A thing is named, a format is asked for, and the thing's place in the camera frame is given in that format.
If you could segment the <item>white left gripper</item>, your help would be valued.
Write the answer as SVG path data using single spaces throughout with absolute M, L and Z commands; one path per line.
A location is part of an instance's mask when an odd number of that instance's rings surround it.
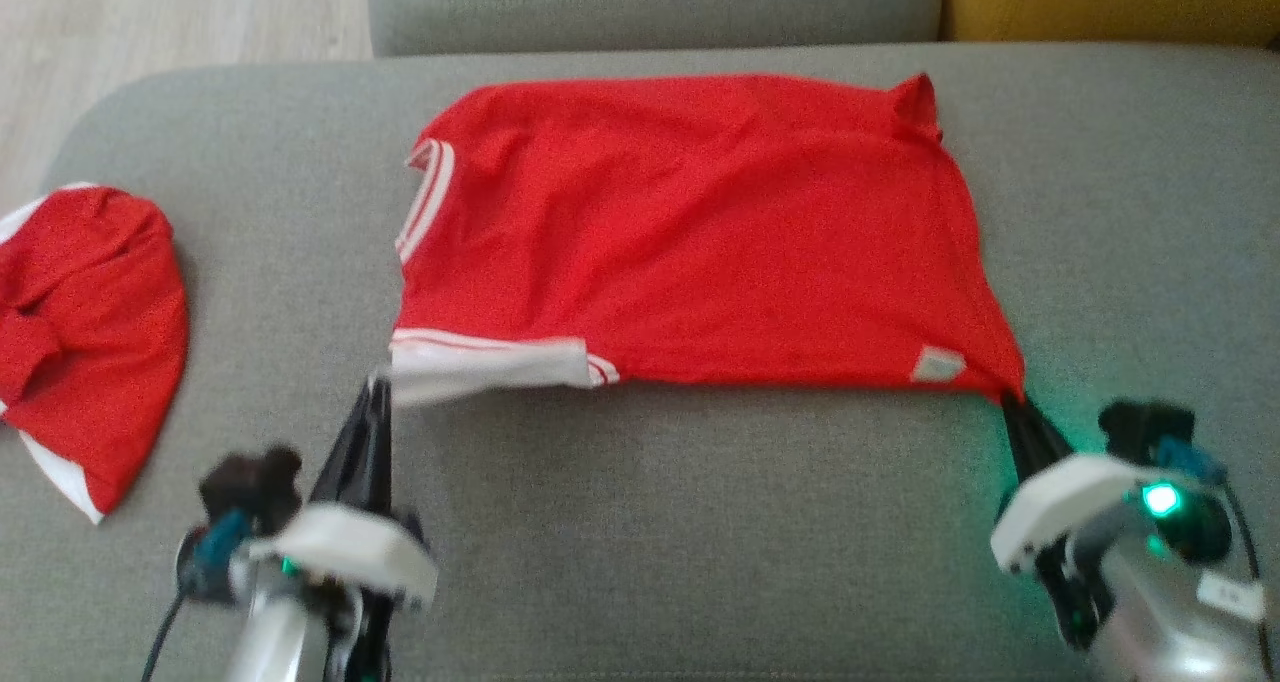
M 372 514 L 390 512 L 390 383 L 374 376 L 320 470 L 312 504 L 248 544 L 251 681 L 302 681 L 316 653 L 321 681 L 393 678 L 390 619 L 403 605 L 431 605 L 439 569 L 413 526 Z

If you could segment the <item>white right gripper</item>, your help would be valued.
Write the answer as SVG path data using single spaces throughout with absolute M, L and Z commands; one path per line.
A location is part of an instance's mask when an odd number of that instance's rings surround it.
M 1153 473 L 1076 454 L 1030 398 L 1004 392 L 1000 406 L 1018 486 L 997 514 L 989 549 L 1004 573 L 1033 578 L 1046 591 L 1064 642 L 1085 651 L 1114 604 L 1102 558 Z

